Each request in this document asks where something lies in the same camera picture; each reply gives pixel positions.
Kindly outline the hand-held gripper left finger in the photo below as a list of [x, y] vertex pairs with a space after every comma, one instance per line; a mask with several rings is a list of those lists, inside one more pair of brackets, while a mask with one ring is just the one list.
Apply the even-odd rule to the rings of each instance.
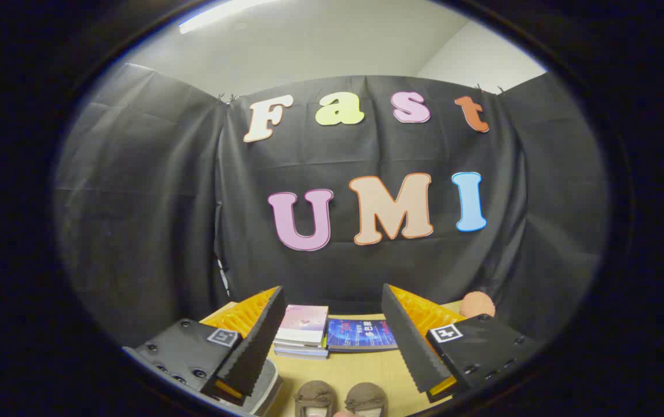
[[242, 406], [255, 391], [286, 308], [284, 288], [269, 288], [205, 323], [177, 320], [123, 351], [182, 396]]

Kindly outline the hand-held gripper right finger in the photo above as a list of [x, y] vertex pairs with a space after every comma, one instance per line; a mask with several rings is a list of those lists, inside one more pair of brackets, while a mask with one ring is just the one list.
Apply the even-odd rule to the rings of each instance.
[[485, 390], [541, 348], [540, 341], [489, 314], [465, 319], [387, 283], [380, 308], [417, 391], [431, 402]]

